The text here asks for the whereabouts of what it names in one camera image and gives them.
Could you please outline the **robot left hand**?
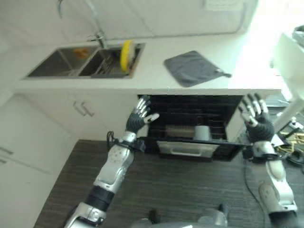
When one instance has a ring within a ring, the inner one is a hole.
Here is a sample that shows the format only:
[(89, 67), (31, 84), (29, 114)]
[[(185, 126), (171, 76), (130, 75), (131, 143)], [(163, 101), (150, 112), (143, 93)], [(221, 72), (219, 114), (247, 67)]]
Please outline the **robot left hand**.
[(143, 95), (139, 98), (137, 104), (129, 115), (125, 130), (137, 134), (145, 125), (157, 120), (160, 117), (159, 113), (149, 114), (150, 97)]

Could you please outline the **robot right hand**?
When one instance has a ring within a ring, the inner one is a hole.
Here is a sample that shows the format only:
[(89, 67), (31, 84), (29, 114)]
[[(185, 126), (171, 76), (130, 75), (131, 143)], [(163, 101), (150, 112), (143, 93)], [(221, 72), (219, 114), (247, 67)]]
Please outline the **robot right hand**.
[(239, 106), (238, 110), (247, 129), (248, 140), (251, 143), (271, 142), (275, 129), (265, 101), (254, 93), (244, 96), (241, 103), (243, 106)]

